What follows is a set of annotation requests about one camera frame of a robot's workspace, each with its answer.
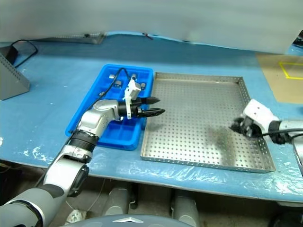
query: perforated metal tray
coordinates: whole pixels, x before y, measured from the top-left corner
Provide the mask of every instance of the perforated metal tray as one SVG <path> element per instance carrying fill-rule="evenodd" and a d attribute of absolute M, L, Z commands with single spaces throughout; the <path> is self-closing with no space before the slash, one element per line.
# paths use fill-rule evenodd
<path fill-rule="evenodd" d="M 156 73 L 152 95 L 166 112 L 147 120 L 143 159 L 275 171 L 263 139 L 249 140 L 229 129 L 250 100 L 242 77 Z"/>

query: floor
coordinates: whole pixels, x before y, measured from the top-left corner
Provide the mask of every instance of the floor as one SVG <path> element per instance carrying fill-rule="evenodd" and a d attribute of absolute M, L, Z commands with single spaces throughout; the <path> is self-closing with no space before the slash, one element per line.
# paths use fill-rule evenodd
<path fill-rule="evenodd" d="M 17 167 L 0 174 L 12 176 L 16 172 L 21 173 L 19 177 L 11 177 L 16 180 L 15 190 L 8 195 L 13 197 L 16 194 L 33 187 L 44 169 L 34 167 Z M 85 182 L 82 193 L 77 198 L 68 198 L 68 203 L 75 209 L 87 210 L 96 199 L 104 179 L 89 177 Z M 87 217 L 98 217 L 102 214 L 107 195 L 116 184 L 116 181 L 105 180 L 101 196 L 90 209 Z M 151 214 L 170 217 L 170 195 L 172 189 L 154 185 L 139 185 L 138 207 L 130 209 L 131 214 Z M 205 193 L 194 193 L 201 227 L 267 227 L 271 217 L 280 211 L 275 202 L 241 199 L 228 196 L 211 195 Z M 50 227 L 63 225 L 72 209 L 64 203 Z"/>

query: gray metal stand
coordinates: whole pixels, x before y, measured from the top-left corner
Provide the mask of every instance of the gray metal stand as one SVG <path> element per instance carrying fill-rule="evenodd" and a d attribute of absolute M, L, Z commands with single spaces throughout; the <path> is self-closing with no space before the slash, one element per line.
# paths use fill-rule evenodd
<path fill-rule="evenodd" d="M 120 182 L 108 195 L 102 215 L 127 214 L 130 204 L 131 184 Z"/>

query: white wall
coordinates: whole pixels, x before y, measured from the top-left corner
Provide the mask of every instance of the white wall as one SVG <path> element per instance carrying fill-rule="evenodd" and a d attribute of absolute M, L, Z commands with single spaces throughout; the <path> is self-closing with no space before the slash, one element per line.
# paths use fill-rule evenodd
<path fill-rule="evenodd" d="M 135 31 L 284 53 L 303 0 L 0 0 L 0 41 Z"/>

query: table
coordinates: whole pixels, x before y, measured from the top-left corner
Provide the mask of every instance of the table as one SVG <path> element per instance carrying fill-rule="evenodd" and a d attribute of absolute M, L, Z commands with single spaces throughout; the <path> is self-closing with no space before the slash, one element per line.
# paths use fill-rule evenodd
<path fill-rule="evenodd" d="M 73 114 L 108 63 L 161 72 L 242 76 L 251 98 L 275 115 L 303 118 L 301 105 L 275 100 L 254 52 L 134 35 L 111 35 L 101 45 L 35 45 L 39 54 L 19 68 L 31 82 L 30 92 L 0 102 L 0 158 L 4 160 L 47 167 L 67 138 L 64 130 Z M 30 52 L 25 44 L 21 48 Z M 295 47 L 289 52 L 302 55 Z M 141 144 L 142 138 L 134 151 L 96 148 L 90 174 L 198 192 L 303 202 L 303 178 L 291 145 L 268 143 L 276 171 L 256 174 L 143 161 Z"/>

